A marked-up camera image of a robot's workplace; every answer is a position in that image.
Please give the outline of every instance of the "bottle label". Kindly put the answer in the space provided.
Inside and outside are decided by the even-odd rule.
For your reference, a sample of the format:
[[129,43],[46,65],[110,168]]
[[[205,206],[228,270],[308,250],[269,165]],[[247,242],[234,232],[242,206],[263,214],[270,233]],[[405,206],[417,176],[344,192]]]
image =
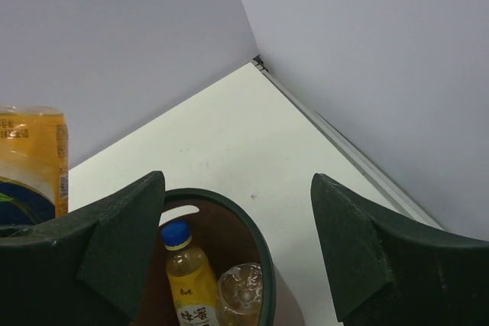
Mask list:
[[181,326],[219,326],[215,316],[217,281],[206,261],[186,276],[168,276]]

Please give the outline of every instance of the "wall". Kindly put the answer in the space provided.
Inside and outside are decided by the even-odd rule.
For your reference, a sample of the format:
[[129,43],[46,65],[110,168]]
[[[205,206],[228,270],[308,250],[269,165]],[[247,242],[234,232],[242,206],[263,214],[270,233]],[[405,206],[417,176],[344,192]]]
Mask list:
[[489,240],[487,0],[242,0],[264,62],[451,231]]
[[0,103],[65,111],[71,166],[257,55],[240,0],[0,0],[0,9]]

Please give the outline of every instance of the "blue cap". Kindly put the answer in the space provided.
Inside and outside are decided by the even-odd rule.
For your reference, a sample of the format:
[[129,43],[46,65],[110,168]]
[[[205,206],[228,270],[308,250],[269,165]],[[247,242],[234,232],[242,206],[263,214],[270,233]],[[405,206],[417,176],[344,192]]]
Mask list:
[[161,230],[161,237],[168,250],[184,248],[192,240],[189,225],[185,221],[174,221]]

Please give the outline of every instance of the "white table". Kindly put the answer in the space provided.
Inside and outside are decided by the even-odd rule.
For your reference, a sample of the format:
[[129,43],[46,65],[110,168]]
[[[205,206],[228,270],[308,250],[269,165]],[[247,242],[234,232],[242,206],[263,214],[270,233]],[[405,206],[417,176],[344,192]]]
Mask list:
[[219,192],[253,218],[307,326],[338,324],[309,197],[313,174],[395,210],[251,64],[71,169],[70,210],[152,170],[164,172],[167,189]]

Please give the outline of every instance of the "orange packaging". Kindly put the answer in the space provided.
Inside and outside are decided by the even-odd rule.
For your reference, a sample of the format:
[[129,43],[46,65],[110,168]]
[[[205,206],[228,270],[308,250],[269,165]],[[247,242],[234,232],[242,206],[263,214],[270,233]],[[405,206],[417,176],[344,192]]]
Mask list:
[[51,107],[0,106],[0,225],[68,212],[68,129]]

